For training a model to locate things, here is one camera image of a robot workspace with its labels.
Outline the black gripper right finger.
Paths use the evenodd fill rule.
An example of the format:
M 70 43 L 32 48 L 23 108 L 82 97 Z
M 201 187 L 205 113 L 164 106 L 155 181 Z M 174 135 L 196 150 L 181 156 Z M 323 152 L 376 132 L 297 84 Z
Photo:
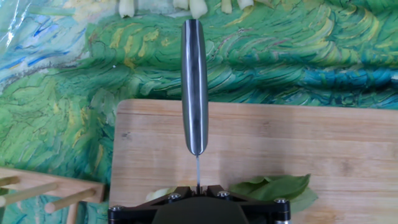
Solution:
M 233 193 L 220 185 L 200 187 L 200 195 L 209 198 L 200 212 L 209 220 L 206 223 L 291 223 L 290 201 L 276 198 L 257 200 Z

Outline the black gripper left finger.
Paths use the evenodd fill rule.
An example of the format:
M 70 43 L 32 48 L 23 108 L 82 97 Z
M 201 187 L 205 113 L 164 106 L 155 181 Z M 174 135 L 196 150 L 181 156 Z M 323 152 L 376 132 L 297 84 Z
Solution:
M 191 187 L 177 187 L 173 192 L 157 197 L 135 207 L 114 205 L 108 209 L 108 224 L 152 221 L 157 211 L 164 205 L 197 196 Z

